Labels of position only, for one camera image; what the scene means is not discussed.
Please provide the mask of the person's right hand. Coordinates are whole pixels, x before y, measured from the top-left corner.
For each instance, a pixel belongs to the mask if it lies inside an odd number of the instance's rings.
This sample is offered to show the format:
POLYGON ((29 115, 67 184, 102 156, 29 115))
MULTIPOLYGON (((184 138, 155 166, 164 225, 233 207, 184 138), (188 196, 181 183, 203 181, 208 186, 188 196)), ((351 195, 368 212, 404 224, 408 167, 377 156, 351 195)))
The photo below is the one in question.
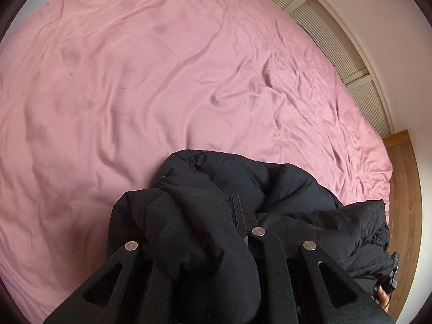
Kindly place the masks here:
POLYGON ((388 306, 390 302, 390 296, 384 291, 381 286, 378 286, 376 289, 375 299, 377 304, 388 313, 388 306))

